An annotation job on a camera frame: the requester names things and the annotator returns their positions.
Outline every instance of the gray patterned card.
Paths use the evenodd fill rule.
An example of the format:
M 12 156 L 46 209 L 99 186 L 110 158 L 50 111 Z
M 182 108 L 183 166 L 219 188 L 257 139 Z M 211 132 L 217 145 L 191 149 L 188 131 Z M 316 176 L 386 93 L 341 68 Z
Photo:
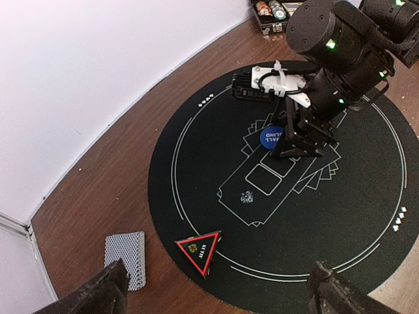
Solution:
M 128 291 L 145 286 L 145 235 L 144 232 L 115 234 L 105 240 L 105 267 L 122 259 L 130 275 Z

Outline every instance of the red triangle marker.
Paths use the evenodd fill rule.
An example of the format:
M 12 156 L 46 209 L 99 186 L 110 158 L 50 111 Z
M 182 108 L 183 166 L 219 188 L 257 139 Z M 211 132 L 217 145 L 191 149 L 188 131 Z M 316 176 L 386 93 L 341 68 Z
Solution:
M 221 239 L 221 231 L 210 234 L 188 237 L 175 241 L 183 254 L 192 262 L 193 266 L 206 278 L 210 272 L 210 264 L 215 252 L 215 247 Z

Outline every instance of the cable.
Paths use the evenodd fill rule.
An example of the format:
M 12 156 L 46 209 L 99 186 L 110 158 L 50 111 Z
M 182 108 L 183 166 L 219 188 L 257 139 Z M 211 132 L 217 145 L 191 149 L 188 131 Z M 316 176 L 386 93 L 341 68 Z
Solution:
M 414 41 L 403 41 L 401 44 L 395 44 L 384 36 L 377 27 L 370 27 L 368 29 L 368 36 L 372 42 L 377 46 L 389 50 L 393 54 L 399 54 L 403 51 L 409 50 L 413 47 Z
M 287 70 L 284 69 L 283 72 L 286 75 L 309 75 L 312 73 L 315 73 L 319 70 L 319 67 L 313 68 L 313 69 L 307 69 L 307 70 Z M 280 75 L 280 72 L 278 70 L 271 70 L 271 72 L 266 73 L 264 75 L 262 75 L 257 83 L 257 86 L 259 87 L 259 89 L 264 92 L 264 87 L 262 86 L 263 81 L 268 78 L 268 77 L 278 77 Z M 295 95 L 295 94 L 300 94 L 303 93 L 303 89 L 301 90 L 289 90 L 288 92 L 285 92 L 286 95 Z
M 385 85 L 385 87 L 381 91 L 379 91 L 373 98 L 371 98 L 370 100 L 367 101 L 367 103 L 369 105 L 374 103 L 378 98 L 383 96 L 388 91 L 388 88 L 390 87 L 390 83 L 388 82 L 388 80 L 386 78 L 383 78 L 383 81 L 386 82 L 387 85 Z
M 301 94 L 304 93 L 308 90 L 308 88 L 301 88 L 300 90 L 289 90 L 287 92 L 285 92 L 286 95 L 296 95 L 296 94 Z

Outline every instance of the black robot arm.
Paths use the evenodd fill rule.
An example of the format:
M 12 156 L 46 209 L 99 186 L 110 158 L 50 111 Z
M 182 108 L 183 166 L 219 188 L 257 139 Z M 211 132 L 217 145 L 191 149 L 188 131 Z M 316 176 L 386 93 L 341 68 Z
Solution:
M 291 49 L 314 64 L 311 71 L 253 68 L 252 74 L 234 76 L 233 94 L 253 101 L 283 98 L 286 117 L 272 122 L 285 131 L 271 157 L 322 156 L 322 148 L 336 142 L 331 120 L 366 104 L 364 94 L 378 83 L 387 85 L 376 97 L 388 89 L 387 77 L 395 74 L 391 54 L 407 67 L 418 60 L 419 0 L 363 0 L 360 9 L 346 0 L 307 0 L 286 35 Z

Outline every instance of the poker mat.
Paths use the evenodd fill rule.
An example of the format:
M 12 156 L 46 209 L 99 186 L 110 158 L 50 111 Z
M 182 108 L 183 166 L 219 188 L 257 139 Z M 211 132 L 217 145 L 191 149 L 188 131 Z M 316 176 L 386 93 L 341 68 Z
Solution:
M 338 143 L 324 157 L 273 160 L 260 140 L 273 105 L 231 96 L 233 74 L 250 70 L 208 83 L 162 131 L 149 172 L 160 240 L 199 287 L 257 313 L 306 313 L 306 281 L 317 260 L 371 292 L 418 236 L 413 130 L 381 97 L 333 120 Z M 216 230 L 222 239 L 204 279 L 175 241 Z

